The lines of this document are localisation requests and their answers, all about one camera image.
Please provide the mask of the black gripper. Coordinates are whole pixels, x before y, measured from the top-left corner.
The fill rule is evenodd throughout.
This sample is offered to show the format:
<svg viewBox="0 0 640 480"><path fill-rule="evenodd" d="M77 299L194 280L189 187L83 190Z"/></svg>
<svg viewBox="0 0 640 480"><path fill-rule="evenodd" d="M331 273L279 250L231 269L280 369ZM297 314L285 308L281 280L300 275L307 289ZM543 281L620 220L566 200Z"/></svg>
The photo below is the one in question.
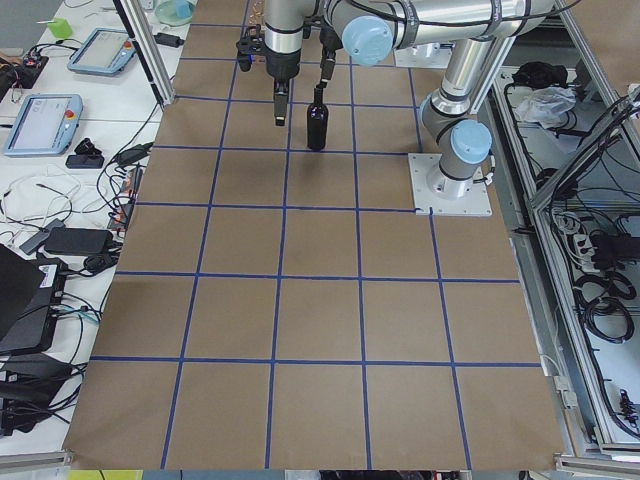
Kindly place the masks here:
<svg viewBox="0 0 640 480"><path fill-rule="evenodd" d="M275 52L266 48L266 70L275 80L273 87L273 107L275 125L286 125L290 99L291 79L300 71L301 50L292 53Z"/></svg>
<svg viewBox="0 0 640 480"><path fill-rule="evenodd" d="M321 76L319 87L326 88L333 77L336 65L336 52L343 48L343 43L340 36L332 27L323 27L320 30L319 38L323 46L320 62Z"/></svg>

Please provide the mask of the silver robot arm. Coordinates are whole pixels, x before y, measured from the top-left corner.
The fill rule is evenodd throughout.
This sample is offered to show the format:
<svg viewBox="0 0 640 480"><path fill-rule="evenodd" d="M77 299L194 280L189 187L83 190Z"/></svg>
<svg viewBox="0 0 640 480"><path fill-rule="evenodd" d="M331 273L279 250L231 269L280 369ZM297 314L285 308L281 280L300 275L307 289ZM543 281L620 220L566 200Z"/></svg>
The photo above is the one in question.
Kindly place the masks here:
<svg viewBox="0 0 640 480"><path fill-rule="evenodd" d="M440 86L422 102L420 116L442 153L426 176L428 187L458 199L492 145L488 128L469 116L491 46L534 29L553 7L551 1L328 1L323 15L362 66L394 50L453 43Z"/></svg>
<svg viewBox="0 0 640 480"><path fill-rule="evenodd" d="M318 1L272 0L264 4L264 56L267 73L274 80L274 119L284 126L290 83L300 70L305 21L318 11Z"/></svg>

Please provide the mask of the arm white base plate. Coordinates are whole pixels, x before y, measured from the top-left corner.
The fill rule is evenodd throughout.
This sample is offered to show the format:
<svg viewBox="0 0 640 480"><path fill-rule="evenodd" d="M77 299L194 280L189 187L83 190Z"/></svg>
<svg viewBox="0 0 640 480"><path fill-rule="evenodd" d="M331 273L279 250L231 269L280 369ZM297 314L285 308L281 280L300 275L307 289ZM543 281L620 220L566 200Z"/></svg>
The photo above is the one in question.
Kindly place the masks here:
<svg viewBox="0 0 640 480"><path fill-rule="evenodd" d="M444 70L449 64L453 47L453 43L429 43L396 50L395 66Z"/></svg>
<svg viewBox="0 0 640 480"><path fill-rule="evenodd" d="M466 180L452 180L440 169L441 154L408 155L414 211L417 215L489 217L492 208L482 168Z"/></svg>

